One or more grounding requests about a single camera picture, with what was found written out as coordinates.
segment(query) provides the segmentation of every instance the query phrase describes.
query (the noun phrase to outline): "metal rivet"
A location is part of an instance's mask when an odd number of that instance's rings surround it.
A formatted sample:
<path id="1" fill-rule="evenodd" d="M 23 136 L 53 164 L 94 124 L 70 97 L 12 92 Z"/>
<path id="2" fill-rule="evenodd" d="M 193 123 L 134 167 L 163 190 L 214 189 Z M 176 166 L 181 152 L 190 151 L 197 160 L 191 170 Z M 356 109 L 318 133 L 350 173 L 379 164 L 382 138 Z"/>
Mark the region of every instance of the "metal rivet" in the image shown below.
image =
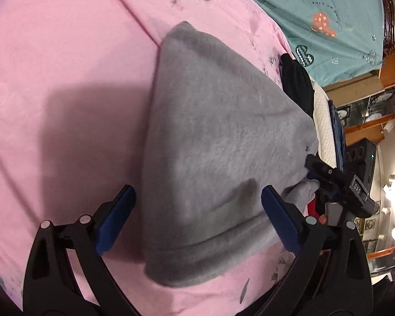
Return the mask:
<path id="1" fill-rule="evenodd" d="M 352 221 L 347 221 L 345 225 L 347 226 L 347 228 L 350 228 L 350 229 L 355 229 L 356 228 L 355 227 L 356 224 L 354 222 L 352 222 Z"/>
<path id="2" fill-rule="evenodd" d="M 91 222 L 91 217 L 89 215 L 83 215 L 80 217 L 79 222 L 83 225 L 86 225 L 87 223 Z"/>
<path id="3" fill-rule="evenodd" d="M 309 225 L 315 225 L 317 223 L 317 220 L 313 216 L 307 216 L 306 223 L 308 223 Z"/>
<path id="4" fill-rule="evenodd" d="M 42 221 L 42 222 L 41 222 L 41 228 L 42 228 L 42 229 L 46 229 L 46 228 L 48 228 L 50 225 L 51 225 L 51 222 L 48 221 L 48 220 L 45 220 L 45 221 Z"/>

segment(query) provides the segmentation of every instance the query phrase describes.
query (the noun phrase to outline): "heart pattern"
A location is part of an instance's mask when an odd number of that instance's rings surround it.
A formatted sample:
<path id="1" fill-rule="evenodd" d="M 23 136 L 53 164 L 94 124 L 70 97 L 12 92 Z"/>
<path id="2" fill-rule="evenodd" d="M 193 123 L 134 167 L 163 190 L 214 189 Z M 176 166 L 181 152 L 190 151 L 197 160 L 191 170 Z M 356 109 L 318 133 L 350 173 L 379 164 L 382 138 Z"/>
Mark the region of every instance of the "heart pattern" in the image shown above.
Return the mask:
<path id="1" fill-rule="evenodd" d="M 315 61 L 315 57 L 313 55 L 307 53 L 307 46 L 304 45 L 298 45 L 296 47 L 296 54 L 299 59 L 299 62 L 301 65 L 304 67 L 312 65 L 313 62 Z"/>
<path id="2" fill-rule="evenodd" d="M 313 15 L 311 29 L 313 32 L 323 33 L 331 38 L 335 38 L 337 36 L 335 31 L 329 27 L 328 15 L 324 12 L 319 12 Z"/>

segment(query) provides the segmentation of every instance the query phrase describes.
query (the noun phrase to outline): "red cloth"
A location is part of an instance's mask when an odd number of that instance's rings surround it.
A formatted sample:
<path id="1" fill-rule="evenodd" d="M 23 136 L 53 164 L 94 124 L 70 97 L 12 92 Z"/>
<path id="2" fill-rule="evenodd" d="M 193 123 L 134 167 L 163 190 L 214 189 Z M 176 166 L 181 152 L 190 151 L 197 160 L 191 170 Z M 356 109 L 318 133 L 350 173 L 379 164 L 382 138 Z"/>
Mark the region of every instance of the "red cloth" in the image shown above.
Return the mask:
<path id="1" fill-rule="evenodd" d="M 307 205 L 307 212 L 309 216 L 315 217 L 319 220 L 320 215 L 316 212 L 316 197 L 313 198 L 310 203 Z"/>

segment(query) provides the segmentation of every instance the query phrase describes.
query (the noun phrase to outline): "blue clamp pad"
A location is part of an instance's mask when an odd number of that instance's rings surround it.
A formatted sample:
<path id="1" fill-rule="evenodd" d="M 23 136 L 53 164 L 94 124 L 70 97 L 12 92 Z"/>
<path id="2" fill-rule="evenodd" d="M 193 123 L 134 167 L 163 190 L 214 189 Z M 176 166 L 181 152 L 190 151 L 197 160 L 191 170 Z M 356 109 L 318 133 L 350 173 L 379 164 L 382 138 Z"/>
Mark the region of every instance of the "blue clamp pad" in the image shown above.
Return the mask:
<path id="1" fill-rule="evenodd" d="M 136 204 L 136 192 L 129 186 L 113 201 L 108 213 L 96 232 L 95 250 L 99 255 L 109 251 Z"/>
<path id="2" fill-rule="evenodd" d="M 300 211 L 293 204 L 286 207 L 286 203 L 275 191 L 272 185 L 268 185 L 263 188 L 261 199 L 266 215 L 268 215 L 269 220 L 284 245 L 284 248 L 297 256 L 301 249 L 301 245 L 299 243 L 299 225 L 292 219 L 289 212 L 291 211 L 291 208 L 295 208 L 299 215 L 301 215 Z"/>

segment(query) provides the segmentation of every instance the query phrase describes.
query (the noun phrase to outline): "black cloth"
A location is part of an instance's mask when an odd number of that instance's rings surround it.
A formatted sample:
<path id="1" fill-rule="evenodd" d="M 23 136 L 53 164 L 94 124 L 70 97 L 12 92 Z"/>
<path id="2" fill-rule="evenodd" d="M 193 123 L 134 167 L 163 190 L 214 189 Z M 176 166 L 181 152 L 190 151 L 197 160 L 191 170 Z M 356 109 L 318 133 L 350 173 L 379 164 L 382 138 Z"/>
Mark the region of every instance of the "black cloth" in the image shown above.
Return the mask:
<path id="1" fill-rule="evenodd" d="M 391 282 L 386 275 L 382 280 L 373 285 L 373 303 L 379 304 L 389 293 L 394 282 Z"/>
<path id="2" fill-rule="evenodd" d="M 307 115 L 313 119 L 315 90 L 306 69 L 288 53 L 281 56 L 282 88 Z"/>

